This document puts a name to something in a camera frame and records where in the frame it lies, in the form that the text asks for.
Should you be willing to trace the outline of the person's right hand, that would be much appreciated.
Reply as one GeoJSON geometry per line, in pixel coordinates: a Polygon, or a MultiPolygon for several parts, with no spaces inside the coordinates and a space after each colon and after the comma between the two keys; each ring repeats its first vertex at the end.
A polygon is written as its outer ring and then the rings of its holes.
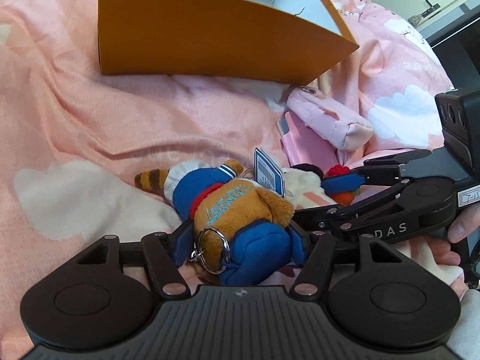
{"type": "Polygon", "coordinates": [[[426,241],[437,264],[462,268],[462,273],[451,284],[459,294],[479,285],[471,266],[474,255],[479,254],[478,203],[467,206],[445,231],[430,234],[426,241]]]}

